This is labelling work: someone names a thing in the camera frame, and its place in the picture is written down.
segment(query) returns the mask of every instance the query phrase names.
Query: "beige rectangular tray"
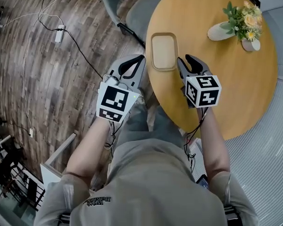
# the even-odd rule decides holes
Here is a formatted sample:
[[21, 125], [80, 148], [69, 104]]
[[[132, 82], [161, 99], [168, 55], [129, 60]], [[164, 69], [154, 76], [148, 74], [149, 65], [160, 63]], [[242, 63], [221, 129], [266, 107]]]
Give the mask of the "beige rectangular tray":
[[153, 67], [161, 71], [177, 67], [178, 45], [176, 36], [171, 32], [155, 33], [151, 37], [151, 59]]

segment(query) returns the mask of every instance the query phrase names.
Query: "tabletop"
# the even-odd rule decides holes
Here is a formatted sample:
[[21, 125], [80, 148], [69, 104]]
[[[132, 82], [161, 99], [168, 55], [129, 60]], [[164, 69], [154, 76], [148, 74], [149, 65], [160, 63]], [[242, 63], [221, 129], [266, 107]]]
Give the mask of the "tabletop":
[[259, 51], [246, 52], [236, 36], [222, 41], [207, 37], [210, 27], [227, 21], [222, 8], [228, 1], [243, 6], [245, 0], [162, 0], [152, 15], [146, 40], [147, 69], [154, 93], [167, 115], [186, 132], [198, 125], [196, 109], [188, 108], [177, 68], [159, 71], [153, 67], [152, 35], [173, 33], [181, 58], [185, 54], [196, 56], [218, 76], [222, 91], [213, 110], [224, 139], [239, 136], [256, 124], [268, 108], [277, 81], [277, 55], [265, 20]]

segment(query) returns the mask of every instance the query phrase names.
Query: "shirt logo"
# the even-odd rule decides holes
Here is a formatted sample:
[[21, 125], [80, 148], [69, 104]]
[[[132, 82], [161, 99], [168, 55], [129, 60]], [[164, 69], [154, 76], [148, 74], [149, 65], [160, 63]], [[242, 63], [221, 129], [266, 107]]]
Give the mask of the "shirt logo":
[[86, 203], [88, 207], [103, 205], [103, 202], [110, 202], [111, 197], [98, 197], [98, 198], [89, 198], [83, 204]]

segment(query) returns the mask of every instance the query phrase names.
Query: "leg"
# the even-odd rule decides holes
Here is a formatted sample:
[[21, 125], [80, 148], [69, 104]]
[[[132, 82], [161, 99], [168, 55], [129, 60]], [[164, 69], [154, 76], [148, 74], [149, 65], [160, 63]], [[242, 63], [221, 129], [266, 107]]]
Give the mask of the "leg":
[[171, 121], [160, 105], [155, 112], [153, 137], [173, 143], [183, 149], [184, 139], [178, 127]]
[[145, 105], [136, 104], [133, 106], [130, 118], [124, 124], [114, 149], [125, 142], [150, 138], [151, 133], [147, 124], [147, 115], [148, 112]]

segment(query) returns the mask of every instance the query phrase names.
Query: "forearm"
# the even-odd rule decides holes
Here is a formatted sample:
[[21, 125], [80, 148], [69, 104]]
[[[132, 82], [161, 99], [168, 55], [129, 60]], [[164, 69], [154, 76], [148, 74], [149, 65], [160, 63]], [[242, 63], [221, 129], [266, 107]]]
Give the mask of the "forearm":
[[[201, 119], [201, 109], [197, 109], [197, 113], [199, 119]], [[208, 180], [211, 181], [217, 173], [230, 171], [230, 156], [213, 110], [210, 107], [200, 127], [200, 133], [204, 166]]]
[[109, 134], [109, 121], [96, 118], [90, 126], [86, 136], [72, 153], [67, 173], [74, 174], [90, 184], [90, 181], [99, 164], [104, 144]]

